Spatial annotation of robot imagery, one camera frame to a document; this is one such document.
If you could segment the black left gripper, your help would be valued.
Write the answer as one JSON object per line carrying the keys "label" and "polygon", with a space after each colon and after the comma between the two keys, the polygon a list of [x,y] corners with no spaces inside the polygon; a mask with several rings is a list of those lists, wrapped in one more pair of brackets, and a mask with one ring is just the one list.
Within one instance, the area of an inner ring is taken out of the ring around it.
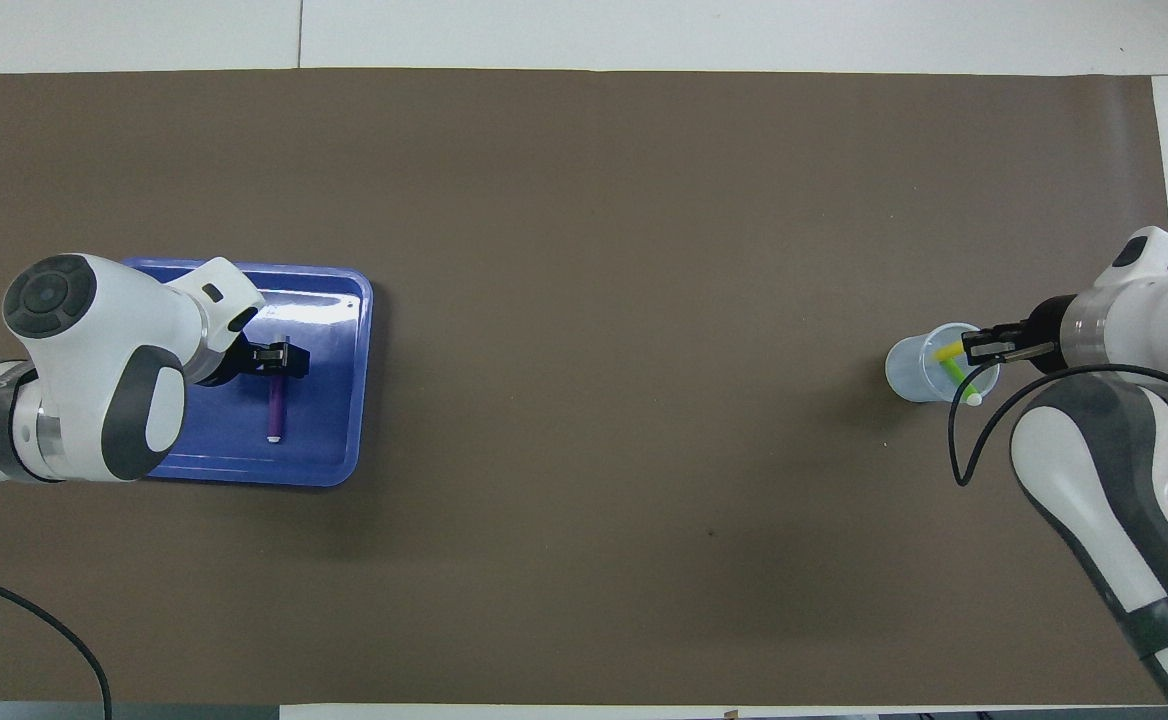
{"label": "black left gripper", "polygon": [[[224,386],[239,375],[264,375],[277,372],[277,349],[260,342],[252,342],[245,334],[238,334],[229,346],[217,369],[213,372],[213,386]],[[278,373],[286,378],[306,378],[310,374],[310,351],[281,340],[278,342]]]}

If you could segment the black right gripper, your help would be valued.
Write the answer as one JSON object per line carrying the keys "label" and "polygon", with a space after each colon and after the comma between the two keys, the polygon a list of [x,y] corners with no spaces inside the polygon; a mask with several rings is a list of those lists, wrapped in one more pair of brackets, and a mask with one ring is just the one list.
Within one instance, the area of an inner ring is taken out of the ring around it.
{"label": "black right gripper", "polygon": [[972,366],[1018,364],[1029,360],[1047,375],[1068,369],[1061,351],[1061,325],[1075,295],[1059,295],[1041,302],[1024,321],[992,325],[962,332],[962,348]]}

